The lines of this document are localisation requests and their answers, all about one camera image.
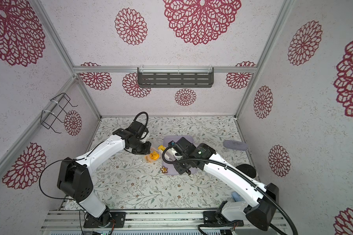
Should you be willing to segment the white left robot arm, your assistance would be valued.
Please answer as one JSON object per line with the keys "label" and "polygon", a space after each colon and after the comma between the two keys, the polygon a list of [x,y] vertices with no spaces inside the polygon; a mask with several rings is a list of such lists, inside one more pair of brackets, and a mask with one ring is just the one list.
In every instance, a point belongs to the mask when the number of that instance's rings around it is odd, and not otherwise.
{"label": "white left robot arm", "polygon": [[128,128],[117,129],[89,152],[74,159],[62,160],[57,187],[87,212],[87,218],[95,226],[110,225],[112,216],[109,207],[95,193],[92,174],[122,150],[130,149],[134,155],[150,154],[151,143],[146,141],[148,134],[147,125],[134,120]]}

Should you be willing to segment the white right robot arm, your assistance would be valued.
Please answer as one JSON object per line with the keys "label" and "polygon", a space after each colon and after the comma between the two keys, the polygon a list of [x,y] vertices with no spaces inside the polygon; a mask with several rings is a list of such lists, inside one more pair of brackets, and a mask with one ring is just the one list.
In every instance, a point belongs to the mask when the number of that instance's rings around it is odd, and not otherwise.
{"label": "white right robot arm", "polygon": [[242,197],[242,202],[223,202],[209,225],[238,226],[247,220],[262,231],[267,231],[271,226],[276,212],[271,200],[277,200],[278,197],[276,186],[270,184],[268,190],[265,184],[233,167],[210,146],[206,144],[194,146],[184,137],[177,142],[169,142],[162,153],[162,159],[165,163],[174,165],[180,175],[190,174],[191,168],[209,173]]}

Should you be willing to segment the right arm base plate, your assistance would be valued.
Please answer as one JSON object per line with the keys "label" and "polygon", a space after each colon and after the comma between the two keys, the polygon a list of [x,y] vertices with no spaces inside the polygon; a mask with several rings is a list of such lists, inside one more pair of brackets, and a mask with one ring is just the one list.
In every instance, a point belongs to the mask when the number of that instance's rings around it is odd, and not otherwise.
{"label": "right arm base plate", "polygon": [[215,227],[225,227],[225,226],[233,226],[233,227],[243,227],[243,220],[234,220],[229,221],[223,215],[216,211],[203,211],[203,220],[205,225],[212,225]]}

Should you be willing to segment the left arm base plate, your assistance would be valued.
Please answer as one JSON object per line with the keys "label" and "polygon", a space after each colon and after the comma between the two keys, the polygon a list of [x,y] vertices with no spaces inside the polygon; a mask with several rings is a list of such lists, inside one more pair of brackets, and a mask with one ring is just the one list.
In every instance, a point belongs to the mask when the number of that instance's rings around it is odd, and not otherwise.
{"label": "left arm base plate", "polygon": [[126,219],[125,212],[104,212],[99,218],[95,218],[91,214],[87,214],[84,219],[83,228],[123,228]]}

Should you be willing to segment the clear resealable bag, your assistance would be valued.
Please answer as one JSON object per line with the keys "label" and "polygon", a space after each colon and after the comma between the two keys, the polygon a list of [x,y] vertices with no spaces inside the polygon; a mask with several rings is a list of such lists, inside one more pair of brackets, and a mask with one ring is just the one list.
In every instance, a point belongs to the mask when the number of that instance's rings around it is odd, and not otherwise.
{"label": "clear resealable bag", "polygon": [[161,150],[151,147],[150,154],[147,154],[144,157],[144,160],[147,163],[154,163],[155,161],[161,158],[161,155],[162,155]]}

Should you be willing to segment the star chocolate cookie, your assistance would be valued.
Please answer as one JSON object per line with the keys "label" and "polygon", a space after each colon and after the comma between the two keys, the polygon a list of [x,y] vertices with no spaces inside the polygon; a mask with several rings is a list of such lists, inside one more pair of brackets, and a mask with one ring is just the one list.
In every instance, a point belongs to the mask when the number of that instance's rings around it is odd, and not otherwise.
{"label": "star chocolate cookie", "polygon": [[166,167],[162,167],[161,168],[161,172],[163,173],[163,174],[166,174],[166,173],[168,173],[168,168],[166,168]]}

